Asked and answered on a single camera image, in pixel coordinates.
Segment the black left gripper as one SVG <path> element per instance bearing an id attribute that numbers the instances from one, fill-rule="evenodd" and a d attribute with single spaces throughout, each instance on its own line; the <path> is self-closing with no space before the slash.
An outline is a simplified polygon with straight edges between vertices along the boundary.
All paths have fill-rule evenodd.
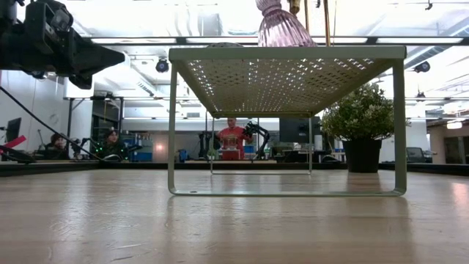
<path id="1" fill-rule="evenodd" d="M 92 75 L 125 61 L 121 52 L 83 39 L 76 31 L 59 32 L 56 40 L 24 51 L 21 70 L 55 72 L 68 77 L 80 89 L 92 88 Z"/>

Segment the pink glass candle holder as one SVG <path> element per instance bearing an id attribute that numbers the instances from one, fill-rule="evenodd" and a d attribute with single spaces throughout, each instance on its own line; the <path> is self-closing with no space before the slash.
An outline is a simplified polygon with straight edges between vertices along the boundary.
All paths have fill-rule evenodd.
<path id="1" fill-rule="evenodd" d="M 315 47 L 306 28 L 290 12 L 284 10 L 281 0 L 255 0 L 262 13 L 258 31 L 259 47 Z"/>

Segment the medium gold candlestick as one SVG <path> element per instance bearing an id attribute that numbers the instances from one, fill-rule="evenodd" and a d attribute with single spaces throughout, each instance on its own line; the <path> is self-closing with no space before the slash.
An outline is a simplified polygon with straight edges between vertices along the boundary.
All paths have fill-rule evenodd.
<path id="1" fill-rule="evenodd" d="M 310 24 L 310 1 L 311 0 L 304 0 L 304 13 L 305 13 L 305 23 L 306 23 L 306 30 L 308 34 L 311 34 L 311 24 Z"/>

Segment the short gold candlestick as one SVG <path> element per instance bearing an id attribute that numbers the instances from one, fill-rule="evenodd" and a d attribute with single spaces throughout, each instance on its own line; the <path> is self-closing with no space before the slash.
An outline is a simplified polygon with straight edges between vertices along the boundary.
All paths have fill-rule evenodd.
<path id="1" fill-rule="evenodd" d="M 329 10 L 328 0 L 322 0 L 324 19 L 325 19 L 325 45 L 330 46 L 330 21 L 329 21 Z"/>

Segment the black metal rack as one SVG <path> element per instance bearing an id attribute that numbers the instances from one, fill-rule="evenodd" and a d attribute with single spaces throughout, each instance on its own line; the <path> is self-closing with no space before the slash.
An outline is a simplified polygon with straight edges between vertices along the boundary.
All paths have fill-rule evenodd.
<path id="1" fill-rule="evenodd" d="M 104 141 L 105 134 L 110 130 L 115 130 L 118 135 L 119 109 L 113 104 L 112 101 L 94 100 L 92 104 L 92 129 L 91 139 L 92 152 L 98 156 L 100 146 Z M 122 161 L 116 155 L 109 155 L 102 158 L 107 161 Z"/>

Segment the person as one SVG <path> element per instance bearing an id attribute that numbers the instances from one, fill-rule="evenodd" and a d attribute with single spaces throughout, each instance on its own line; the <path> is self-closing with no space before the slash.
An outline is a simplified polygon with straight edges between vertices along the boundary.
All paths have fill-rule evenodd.
<path id="1" fill-rule="evenodd" d="M 243 160 L 245 151 L 243 143 L 252 143 L 253 136 L 245 133 L 245 129 L 237 125 L 237 119 L 230 117 L 227 119 L 227 127 L 217 134 L 221 142 L 223 160 Z"/>
<path id="2" fill-rule="evenodd" d="M 51 142 L 45 146 L 45 157 L 48 160 L 69 160 L 66 140 L 58 133 L 51 136 Z"/>
<path id="3" fill-rule="evenodd" d="M 119 158 L 125 156 L 125 144 L 119 140 L 119 135 L 115 130 L 110 130 L 105 134 L 103 143 L 100 146 L 98 156 L 105 158 L 109 155 L 116 155 Z"/>

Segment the blue storage bins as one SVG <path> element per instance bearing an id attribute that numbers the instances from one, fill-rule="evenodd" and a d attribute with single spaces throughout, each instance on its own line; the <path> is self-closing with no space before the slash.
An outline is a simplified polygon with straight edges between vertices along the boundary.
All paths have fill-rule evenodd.
<path id="1" fill-rule="evenodd" d="M 129 144 L 129 155 L 132 162 L 151 162 L 153 140 L 149 136 L 135 135 Z"/>

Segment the black computer monitor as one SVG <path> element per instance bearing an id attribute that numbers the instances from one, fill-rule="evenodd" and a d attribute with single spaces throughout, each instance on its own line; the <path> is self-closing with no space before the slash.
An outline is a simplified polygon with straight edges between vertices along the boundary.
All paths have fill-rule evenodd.
<path id="1" fill-rule="evenodd" d="M 7 123 L 7 130 L 6 130 L 6 140 L 7 142 L 11 142 L 14 139 L 19 137 L 19 132 L 21 128 L 21 118 L 16 118 L 10 120 Z"/>

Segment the red padded bar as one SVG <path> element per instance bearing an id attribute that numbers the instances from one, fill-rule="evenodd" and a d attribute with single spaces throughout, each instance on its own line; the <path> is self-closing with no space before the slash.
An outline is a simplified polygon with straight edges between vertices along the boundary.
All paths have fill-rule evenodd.
<path id="1" fill-rule="evenodd" d="M 26 141 L 25 136 L 19 136 L 18 138 L 13 139 L 13 140 L 7 142 L 6 144 L 4 144 L 4 147 L 14 148 L 14 147 L 18 146 L 19 144 L 22 144 L 25 141 Z"/>

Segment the overhead light bar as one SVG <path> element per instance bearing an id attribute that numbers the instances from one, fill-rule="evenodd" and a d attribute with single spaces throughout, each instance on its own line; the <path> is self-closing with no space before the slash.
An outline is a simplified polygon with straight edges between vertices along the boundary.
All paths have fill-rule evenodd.
<path id="1" fill-rule="evenodd" d="M 86 37 L 100 45 L 209 45 L 211 43 L 239 43 L 257 45 L 257 37 Z M 332 45 L 423 45 L 423 46 L 469 46 L 469 37 L 351 37 L 336 36 L 330 39 Z"/>

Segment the green perforated metal shelf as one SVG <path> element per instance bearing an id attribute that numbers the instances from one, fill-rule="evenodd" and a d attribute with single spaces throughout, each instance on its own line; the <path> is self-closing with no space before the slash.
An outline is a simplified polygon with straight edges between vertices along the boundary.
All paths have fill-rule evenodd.
<path id="1" fill-rule="evenodd" d="M 303 117 L 342 99 L 386 70 L 393 71 L 395 183 L 376 197 L 407 190 L 404 46 L 172 48 L 169 96 L 168 189 L 171 194 L 215 196 L 179 190 L 174 153 L 177 79 L 182 77 L 213 119 Z"/>

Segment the large black screen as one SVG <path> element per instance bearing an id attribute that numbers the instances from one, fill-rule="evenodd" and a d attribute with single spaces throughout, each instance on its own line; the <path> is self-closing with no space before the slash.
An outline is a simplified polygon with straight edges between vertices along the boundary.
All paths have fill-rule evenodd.
<path id="1" fill-rule="evenodd" d="M 312 134 L 312 138 L 321 134 L 319 117 L 279 119 L 279 139 L 281 142 L 309 143 L 310 134 Z"/>

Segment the potted green plant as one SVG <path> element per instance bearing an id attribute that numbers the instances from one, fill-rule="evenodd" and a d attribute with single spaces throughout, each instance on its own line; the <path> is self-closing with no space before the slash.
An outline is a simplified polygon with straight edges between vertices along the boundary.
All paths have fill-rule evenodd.
<path id="1" fill-rule="evenodd" d="M 376 173 L 382 141 L 394 135 L 394 102 L 367 83 L 327 107 L 321 126 L 342 141 L 349 172 Z"/>

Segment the grey office chair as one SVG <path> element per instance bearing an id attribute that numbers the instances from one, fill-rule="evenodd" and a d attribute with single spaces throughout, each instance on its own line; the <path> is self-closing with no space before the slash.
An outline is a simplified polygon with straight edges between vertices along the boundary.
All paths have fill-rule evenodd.
<path id="1" fill-rule="evenodd" d="M 408 163 L 426 163 L 424 151 L 420 147 L 407 147 L 406 158 Z"/>

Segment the black aluminium table frame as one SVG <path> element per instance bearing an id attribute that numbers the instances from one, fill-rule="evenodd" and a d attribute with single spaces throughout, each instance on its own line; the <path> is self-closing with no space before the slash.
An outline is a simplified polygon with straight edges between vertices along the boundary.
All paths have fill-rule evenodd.
<path id="1" fill-rule="evenodd" d="M 0 177 L 38 175 L 55 172 L 77 172 L 96 169 L 167 169 L 166 163 L 99 163 L 99 162 L 61 162 L 61 163 L 33 163 L 33 164 L 8 164 L 0 162 Z M 215 169 L 220 170 L 306 170 L 307 164 L 294 163 L 241 163 L 228 162 L 216 163 Z M 407 171 L 438 175 L 456 175 L 469 177 L 469 165 L 465 164 L 417 164 L 407 165 Z"/>

